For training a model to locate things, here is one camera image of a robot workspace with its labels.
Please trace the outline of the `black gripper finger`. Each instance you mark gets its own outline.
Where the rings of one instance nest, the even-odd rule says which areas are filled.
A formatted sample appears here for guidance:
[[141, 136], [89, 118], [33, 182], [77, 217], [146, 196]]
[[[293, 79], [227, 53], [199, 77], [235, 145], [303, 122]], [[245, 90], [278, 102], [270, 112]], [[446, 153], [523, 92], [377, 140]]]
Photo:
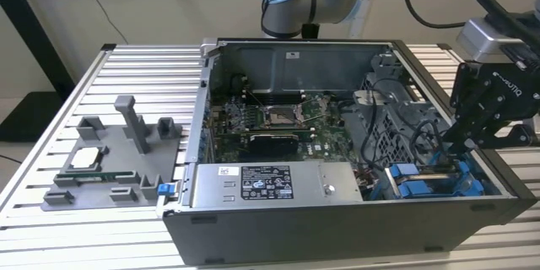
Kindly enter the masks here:
[[517, 124], [505, 136], [498, 137], [487, 128], [467, 136], [462, 143], [461, 152], [474, 149], [497, 150], [534, 145], [534, 130], [529, 125]]
[[447, 143], [447, 153], [459, 155], [469, 151], [465, 141], [475, 132], [477, 101], [485, 91], [483, 81], [478, 79], [482, 64], [463, 62], [458, 65], [455, 79], [453, 81], [450, 107], [453, 107], [453, 123], [442, 136], [442, 142]]

